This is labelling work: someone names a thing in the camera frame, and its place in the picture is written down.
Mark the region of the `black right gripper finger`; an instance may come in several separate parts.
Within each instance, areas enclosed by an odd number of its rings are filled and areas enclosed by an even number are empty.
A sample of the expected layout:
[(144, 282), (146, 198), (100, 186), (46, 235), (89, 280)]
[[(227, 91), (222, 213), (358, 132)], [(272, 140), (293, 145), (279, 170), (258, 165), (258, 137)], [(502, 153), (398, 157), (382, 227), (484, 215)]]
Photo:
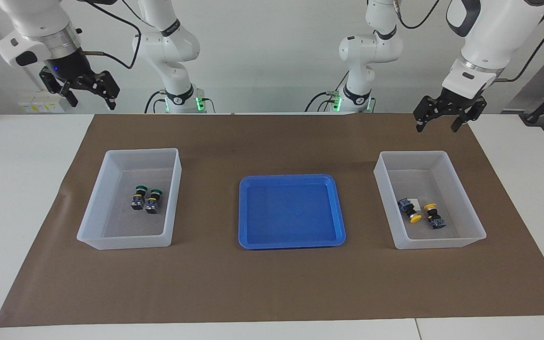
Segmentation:
[(120, 88), (112, 73), (105, 70), (101, 73), (95, 73), (93, 77), (93, 93), (104, 99), (109, 110), (115, 110)]
[(77, 97), (70, 90), (69, 81), (65, 80), (61, 84), (47, 66), (44, 66), (41, 69), (41, 71), (39, 72), (39, 77), (41, 78), (48, 92), (50, 92), (51, 94), (58, 94), (61, 97), (67, 99), (69, 105), (73, 108), (78, 105)]

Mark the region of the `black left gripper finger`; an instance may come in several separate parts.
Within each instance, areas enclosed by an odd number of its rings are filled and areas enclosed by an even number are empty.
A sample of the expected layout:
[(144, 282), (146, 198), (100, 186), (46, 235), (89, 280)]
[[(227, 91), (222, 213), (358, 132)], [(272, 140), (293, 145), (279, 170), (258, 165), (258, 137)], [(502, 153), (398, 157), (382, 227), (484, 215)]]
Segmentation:
[(439, 97), (432, 98), (429, 95), (425, 95), (419, 104), (417, 104), (413, 114), (417, 122), (416, 130), (418, 133), (421, 133), (431, 120), (442, 116), (441, 110), (438, 110), (438, 103), (440, 103)]
[(451, 125), (451, 130), (456, 133), (468, 122), (476, 121), (486, 108), (486, 99), (479, 97), (475, 100), (453, 105), (452, 112), (456, 118)]

